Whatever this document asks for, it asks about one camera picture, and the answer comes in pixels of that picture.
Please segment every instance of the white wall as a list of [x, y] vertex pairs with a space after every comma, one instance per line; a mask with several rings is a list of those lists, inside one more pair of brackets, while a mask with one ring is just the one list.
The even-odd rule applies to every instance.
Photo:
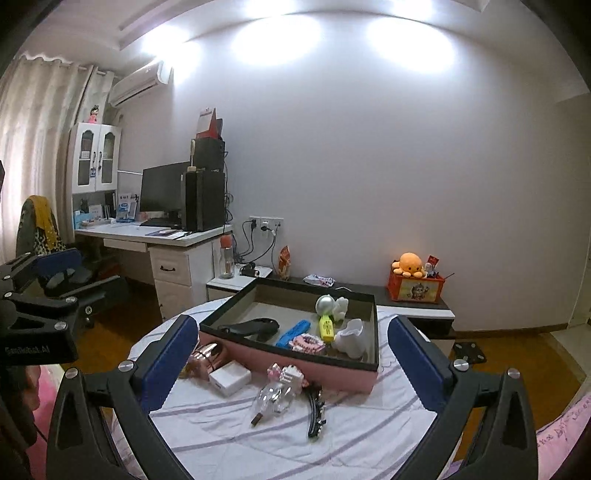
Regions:
[[383, 285], [401, 253], [433, 254], [456, 273], [443, 293], [456, 330], [568, 322], [591, 149], [546, 85], [449, 33], [453, 64], [417, 73], [368, 42], [375, 17], [314, 18], [319, 43], [279, 66], [236, 58], [243, 26], [199, 39], [188, 79], [124, 107], [121, 168], [187, 160], [199, 110], [215, 106], [236, 224], [285, 218], [294, 275]]

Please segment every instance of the white desk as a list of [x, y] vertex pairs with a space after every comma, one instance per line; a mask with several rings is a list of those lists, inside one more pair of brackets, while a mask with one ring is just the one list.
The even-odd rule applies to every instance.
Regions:
[[125, 269], [124, 272], [146, 283], [152, 280], [148, 278], [150, 270], [146, 263], [149, 262], [164, 321], [207, 302], [206, 284], [215, 277], [215, 258], [219, 259], [220, 245], [215, 239], [223, 233], [231, 233], [232, 226], [191, 233], [176, 239], [147, 236], [159, 230], [163, 228], [141, 226], [139, 222], [134, 222], [80, 228], [75, 233], [102, 238], [106, 247], [127, 251], [124, 257], [119, 256], [120, 262], [123, 265], [135, 264], [135, 268], [128, 269], [130, 271], [142, 268], [140, 274], [132, 275]]
[[112, 223], [107, 225], [92, 226], [90, 228], [77, 228], [74, 230], [74, 232], [76, 235], [95, 236], [110, 240], [187, 248], [191, 245], [195, 245], [205, 240], [209, 240], [210, 238], [222, 235], [224, 232], [232, 233], [232, 225], [226, 225], [225, 227], [221, 226], [206, 232], [191, 233], [190, 235], [182, 236], [181, 238], [177, 239], [170, 239], [165, 236], [147, 236], [149, 233], [158, 232], [160, 230], [164, 230], [164, 228], [157, 226], [141, 226], [140, 222], [133, 222]]

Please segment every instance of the white charger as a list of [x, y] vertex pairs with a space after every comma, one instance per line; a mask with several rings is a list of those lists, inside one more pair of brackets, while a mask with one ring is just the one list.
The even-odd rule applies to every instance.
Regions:
[[251, 371], [232, 360], [230, 363], [209, 374], [209, 383], [218, 389], [224, 397], [236, 393], [250, 382]]

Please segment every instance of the air conditioner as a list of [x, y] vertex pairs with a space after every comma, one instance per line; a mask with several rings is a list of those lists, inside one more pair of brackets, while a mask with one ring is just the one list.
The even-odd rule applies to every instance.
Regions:
[[109, 93], [109, 103], [118, 107], [127, 100], [166, 85], [170, 78], [170, 71], [170, 64], [163, 60], [148, 63], [113, 86]]

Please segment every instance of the pink hair tie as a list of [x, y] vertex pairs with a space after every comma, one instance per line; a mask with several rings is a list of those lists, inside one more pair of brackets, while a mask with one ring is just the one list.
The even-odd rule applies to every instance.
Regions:
[[317, 336], [309, 333], [302, 333], [290, 341], [290, 347], [294, 352], [311, 353], [321, 355], [324, 353], [326, 344]]

